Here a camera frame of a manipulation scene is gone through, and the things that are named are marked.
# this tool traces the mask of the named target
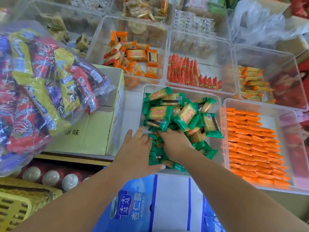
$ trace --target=plastic bag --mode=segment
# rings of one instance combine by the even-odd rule
[[[271,11],[256,0],[240,0],[229,13],[233,43],[276,49],[280,40],[288,40],[309,32],[309,24],[294,28],[293,20]]]
[[[115,89],[36,21],[0,28],[0,176],[25,166],[53,137]]]

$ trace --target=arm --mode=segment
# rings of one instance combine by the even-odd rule
[[[18,231],[91,231],[112,199],[130,179],[164,169],[148,165],[152,139],[144,127],[132,136],[129,130],[113,163],[83,184],[52,201],[14,229]]]
[[[226,231],[309,231],[261,190],[193,149],[183,132],[159,133],[165,153],[190,173]]]

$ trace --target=left hand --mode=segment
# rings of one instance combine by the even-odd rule
[[[129,179],[143,178],[165,168],[163,164],[149,166],[152,138],[149,138],[148,134],[143,133],[144,127],[140,127],[132,137],[132,129],[129,129],[112,163],[118,165]]]

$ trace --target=can lid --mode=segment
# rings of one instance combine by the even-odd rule
[[[10,174],[11,178],[16,178],[21,173],[21,169],[17,169],[15,172]]]
[[[62,181],[62,188],[68,191],[76,187],[79,183],[78,176],[76,174],[68,174],[64,177]]]
[[[90,177],[88,177],[88,178],[85,178],[84,180],[83,180],[83,182],[85,181],[85,180],[88,180]]]
[[[50,170],[44,175],[42,183],[45,186],[53,187],[59,182],[59,179],[60,179],[59,172],[56,170]]]
[[[30,167],[23,173],[23,179],[35,182],[37,181],[41,176],[41,170],[38,167]]]

